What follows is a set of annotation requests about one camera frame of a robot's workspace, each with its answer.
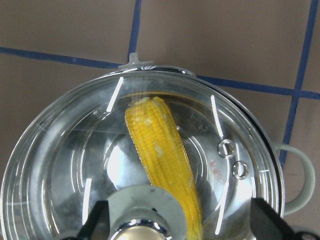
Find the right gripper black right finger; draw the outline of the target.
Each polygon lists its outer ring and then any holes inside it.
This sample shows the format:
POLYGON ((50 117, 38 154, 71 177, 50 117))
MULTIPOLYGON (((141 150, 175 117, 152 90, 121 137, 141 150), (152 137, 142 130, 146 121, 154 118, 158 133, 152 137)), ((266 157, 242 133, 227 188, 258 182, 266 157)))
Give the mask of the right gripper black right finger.
POLYGON ((299 236, 263 199, 250 201, 250 230, 257 240, 298 240, 299 236))

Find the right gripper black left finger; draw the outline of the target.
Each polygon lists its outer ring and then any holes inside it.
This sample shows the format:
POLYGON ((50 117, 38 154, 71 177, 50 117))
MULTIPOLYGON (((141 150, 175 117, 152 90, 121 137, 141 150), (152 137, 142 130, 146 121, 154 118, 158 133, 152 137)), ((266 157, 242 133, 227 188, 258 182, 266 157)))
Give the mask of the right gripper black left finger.
POLYGON ((99 200, 93 206, 76 240, 108 240, 111 232, 109 202, 99 200))

